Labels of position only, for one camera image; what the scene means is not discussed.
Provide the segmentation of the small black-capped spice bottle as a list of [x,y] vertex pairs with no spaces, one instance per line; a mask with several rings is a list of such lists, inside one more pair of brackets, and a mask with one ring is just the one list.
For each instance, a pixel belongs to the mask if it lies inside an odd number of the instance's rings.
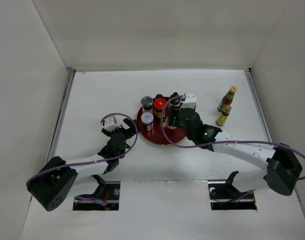
[[163,99],[164,96],[163,96],[162,94],[157,94],[157,95],[155,96],[155,98],[156,98],[156,99]]

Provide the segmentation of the jar with white lid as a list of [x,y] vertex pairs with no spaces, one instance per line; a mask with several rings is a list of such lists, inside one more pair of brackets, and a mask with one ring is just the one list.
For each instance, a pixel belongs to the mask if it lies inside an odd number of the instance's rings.
[[141,117],[141,123],[145,126],[145,129],[149,132],[154,128],[154,115],[150,112],[144,112]]

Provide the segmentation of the white bottle with black cap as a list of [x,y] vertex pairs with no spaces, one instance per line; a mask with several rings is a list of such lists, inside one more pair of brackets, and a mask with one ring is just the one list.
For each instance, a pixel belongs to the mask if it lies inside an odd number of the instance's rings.
[[182,98],[177,92],[174,92],[170,96],[171,101],[169,102],[169,109],[170,110],[179,110],[182,104]]

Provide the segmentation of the red-capped sauce jar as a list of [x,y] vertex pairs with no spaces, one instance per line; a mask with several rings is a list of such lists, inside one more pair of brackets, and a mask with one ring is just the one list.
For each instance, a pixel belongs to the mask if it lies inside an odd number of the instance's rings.
[[153,102],[153,114],[156,118],[157,122],[161,122],[161,118],[165,119],[165,114],[166,112],[164,111],[163,113],[163,108],[166,105],[167,100],[160,97],[160,98],[156,98]]

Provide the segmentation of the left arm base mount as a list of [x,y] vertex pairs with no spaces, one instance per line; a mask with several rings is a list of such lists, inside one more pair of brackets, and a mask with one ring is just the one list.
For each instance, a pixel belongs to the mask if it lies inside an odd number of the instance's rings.
[[90,177],[96,183],[96,189],[89,194],[80,194],[74,198],[74,211],[118,211],[120,205],[121,182],[105,181],[99,175]]

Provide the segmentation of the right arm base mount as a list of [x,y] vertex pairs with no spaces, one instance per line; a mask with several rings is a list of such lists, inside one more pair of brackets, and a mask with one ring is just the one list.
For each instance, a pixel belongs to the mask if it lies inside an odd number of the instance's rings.
[[244,192],[233,186],[238,171],[233,171],[227,179],[207,182],[210,208],[213,211],[257,210],[254,189]]

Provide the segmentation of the glass grinder with black top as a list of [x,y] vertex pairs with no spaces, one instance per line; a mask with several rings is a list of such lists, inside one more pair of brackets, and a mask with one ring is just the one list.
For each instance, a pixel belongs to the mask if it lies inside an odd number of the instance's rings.
[[141,106],[142,106],[142,112],[143,113],[153,113],[153,105],[154,105],[154,100],[150,96],[144,96],[140,100]]

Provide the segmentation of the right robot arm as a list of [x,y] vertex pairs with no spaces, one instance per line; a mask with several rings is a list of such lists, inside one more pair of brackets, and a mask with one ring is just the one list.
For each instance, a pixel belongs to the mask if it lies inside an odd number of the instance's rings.
[[271,189],[290,196],[302,172],[295,154],[284,144],[242,141],[212,125],[204,124],[193,108],[171,106],[166,113],[168,125],[181,128],[194,146],[214,153],[225,154],[257,167],[249,173],[234,170],[224,183],[230,198],[250,190]]

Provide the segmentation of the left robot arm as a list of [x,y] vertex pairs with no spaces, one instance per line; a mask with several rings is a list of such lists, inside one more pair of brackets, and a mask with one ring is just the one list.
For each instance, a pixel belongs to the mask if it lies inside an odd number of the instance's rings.
[[[48,212],[58,208],[70,197],[104,205],[106,201],[100,199],[106,186],[102,175],[112,172],[119,165],[119,160],[133,148],[127,144],[127,140],[137,138],[140,132],[135,119],[125,116],[123,122],[128,128],[117,123],[115,114],[104,117],[101,121],[102,132],[109,140],[98,153],[79,160],[64,160],[54,156],[26,182],[28,192]],[[97,181],[88,186],[88,194],[73,194],[74,183],[88,177]]]

